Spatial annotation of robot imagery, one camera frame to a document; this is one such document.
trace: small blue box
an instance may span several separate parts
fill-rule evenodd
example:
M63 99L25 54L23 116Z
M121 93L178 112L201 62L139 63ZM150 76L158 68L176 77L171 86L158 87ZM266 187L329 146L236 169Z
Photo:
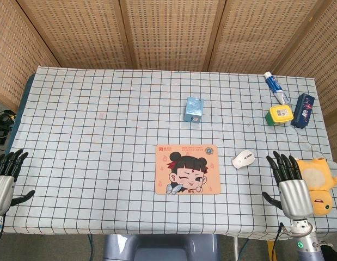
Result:
M294 119L290 124L298 128L305 128L309 124L315 98L308 94L301 94L294 111Z
M184 120L187 122L199 123L203 112L203 99L188 97L185 109Z

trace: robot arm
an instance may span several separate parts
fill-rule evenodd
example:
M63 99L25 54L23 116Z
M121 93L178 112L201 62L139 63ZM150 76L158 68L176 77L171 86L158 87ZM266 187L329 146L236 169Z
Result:
M30 191L26 196L13 199L15 183L21 171L21 166L28 152L23 153L23 150L18 150L15 153L10 152L7 155L0 155L0 237L2 234L5 214L10 206L26 202L35 193Z
M313 214L309 189L302 179L296 160L289 156L273 152L277 164L270 157L267 160L273 170L273 175L279 190L281 201L270 197L266 192L262 195L271 205L283 210L291 219L291 233L284 227L283 232L296 239L296 248L301 261L324 261L313 225L307 220Z

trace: yellow plush toy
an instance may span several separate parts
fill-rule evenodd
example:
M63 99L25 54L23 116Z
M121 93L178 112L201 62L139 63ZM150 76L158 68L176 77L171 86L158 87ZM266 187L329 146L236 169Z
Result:
M337 185L337 177L332 177L324 158L311 161L297 160L303 180L310 191L315 215L326 215L333 207L330 189Z

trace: tablecloth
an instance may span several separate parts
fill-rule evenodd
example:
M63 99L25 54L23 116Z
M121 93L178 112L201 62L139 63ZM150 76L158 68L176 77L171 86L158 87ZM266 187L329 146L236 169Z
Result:
M290 221L262 198L279 199L266 156L323 156L337 175L314 79L277 79L294 105L301 93L316 98L305 129L267 125L278 102L263 75L38 67L11 147L29 152L15 196L36 193L10 208L5 232L273 239ZM204 99L200 124L183 121L189 96ZM217 145L222 192L155 194L157 144ZM231 160L244 149L255 162L237 170ZM337 231L332 193L333 210L310 218L319 233Z

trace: yellow box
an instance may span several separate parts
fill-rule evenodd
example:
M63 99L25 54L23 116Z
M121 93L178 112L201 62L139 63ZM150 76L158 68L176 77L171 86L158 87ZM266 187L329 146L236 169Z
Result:
M276 105L270 108L266 115L266 121L270 126L293 120L293 112L288 105Z

